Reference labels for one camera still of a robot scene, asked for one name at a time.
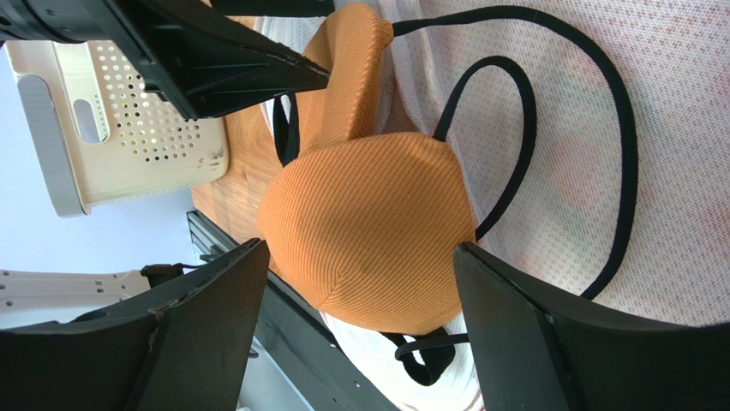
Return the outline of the floral pink laundry bag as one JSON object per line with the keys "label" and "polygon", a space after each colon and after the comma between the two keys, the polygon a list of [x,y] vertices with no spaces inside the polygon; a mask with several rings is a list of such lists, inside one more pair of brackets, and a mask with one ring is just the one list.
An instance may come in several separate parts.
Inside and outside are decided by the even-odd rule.
{"label": "floral pink laundry bag", "polygon": [[473,241],[595,301],[729,320],[726,1],[347,3],[296,50],[300,150],[258,230],[280,277],[402,410],[481,410],[468,345],[420,384],[398,343],[466,329]]}

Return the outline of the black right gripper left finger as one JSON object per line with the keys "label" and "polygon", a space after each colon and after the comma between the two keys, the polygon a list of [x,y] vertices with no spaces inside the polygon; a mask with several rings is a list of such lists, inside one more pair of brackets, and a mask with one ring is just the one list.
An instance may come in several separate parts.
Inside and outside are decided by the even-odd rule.
{"label": "black right gripper left finger", "polygon": [[2,409],[235,409],[269,259],[253,239],[68,323],[3,331]]}

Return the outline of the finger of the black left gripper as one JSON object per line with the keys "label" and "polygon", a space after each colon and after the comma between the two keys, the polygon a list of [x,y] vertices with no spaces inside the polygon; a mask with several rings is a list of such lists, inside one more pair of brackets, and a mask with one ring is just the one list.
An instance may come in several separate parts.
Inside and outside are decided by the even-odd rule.
{"label": "finger of the black left gripper", "polygon": [[106,1],[105,31],[145,92],[186,119],[216,118],[288,93],[320,90],[330,73],[201,1]]}
{"label": "finger of the black left gripper", "polygon": [[335,11],[333,0],[210,0],[228,16],[322,17]]}

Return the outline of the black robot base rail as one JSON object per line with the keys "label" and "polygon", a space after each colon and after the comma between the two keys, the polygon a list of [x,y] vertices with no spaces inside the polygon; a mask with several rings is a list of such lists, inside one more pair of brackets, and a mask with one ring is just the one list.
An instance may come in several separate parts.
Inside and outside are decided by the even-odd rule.
{"label": "black robot base rail", "polygon": [[238,243],[199,211],[188,214],[188,225],[199,263],[232,263],[222,296],[242,312],[239,329],[253,339],[240,409],[395,408],[346,357],[320,316],[265,269],[263,244]]}

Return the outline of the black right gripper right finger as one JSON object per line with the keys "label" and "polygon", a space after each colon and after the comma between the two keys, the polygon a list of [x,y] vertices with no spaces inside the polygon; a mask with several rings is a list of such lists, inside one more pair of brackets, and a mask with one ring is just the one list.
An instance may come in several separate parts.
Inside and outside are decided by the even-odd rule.
{"label": "black right gripper right finger", "polygon": [[487,409],[728,409],[728,324],[623,313],[471,243],[453,264]]}

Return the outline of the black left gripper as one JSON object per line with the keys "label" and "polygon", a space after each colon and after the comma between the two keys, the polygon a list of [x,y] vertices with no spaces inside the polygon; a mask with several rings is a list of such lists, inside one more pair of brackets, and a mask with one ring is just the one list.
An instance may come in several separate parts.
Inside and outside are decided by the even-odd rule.
{"label": "black left gripper", "polygon": [[142,1],[2,1],[1,45],[9,41],[90,41],[133,44],[133,19]]}

